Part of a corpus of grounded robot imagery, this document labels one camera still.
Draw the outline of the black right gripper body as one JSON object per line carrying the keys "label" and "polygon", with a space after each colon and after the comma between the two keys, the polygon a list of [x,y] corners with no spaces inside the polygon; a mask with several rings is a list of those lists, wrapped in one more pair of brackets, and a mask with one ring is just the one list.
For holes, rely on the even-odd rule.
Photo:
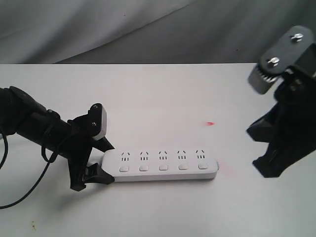
{"label": "black right gripper body", "polygon": [[278,157],[286,150],[307,155],[316,149],[316,79],[294,66],[282,77],[275,91],[280,115],[273,155]]}

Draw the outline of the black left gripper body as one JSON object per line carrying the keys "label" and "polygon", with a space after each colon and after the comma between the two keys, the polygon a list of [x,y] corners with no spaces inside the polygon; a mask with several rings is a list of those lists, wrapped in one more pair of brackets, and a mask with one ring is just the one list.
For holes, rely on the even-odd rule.
{"label": "black left gripper body", "polygon": [[68,122],[60,120],[59,133],[59,155],[68,161],[70,188],[79,192],[86,187],[83,176],[93,148],[93,139],[88,131],[88,114]]}

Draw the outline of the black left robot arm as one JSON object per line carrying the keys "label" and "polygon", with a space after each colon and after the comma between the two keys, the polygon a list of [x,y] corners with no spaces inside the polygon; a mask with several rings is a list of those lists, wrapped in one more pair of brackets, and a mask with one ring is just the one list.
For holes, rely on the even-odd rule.
{"label": "black left robot arm", "polygon": [[41,154],[52,151],[67,159],[70,188],[81,191],[87,183],[111,184],[114,177],[98,163],[88,165],[92,149],[114,149],[106,138],[107,113],[102,104],[93,104],[87,114],[63,121],[23,90],[10,86],[0,90],[0,126],[5,135],[15,133],[41,146]]}

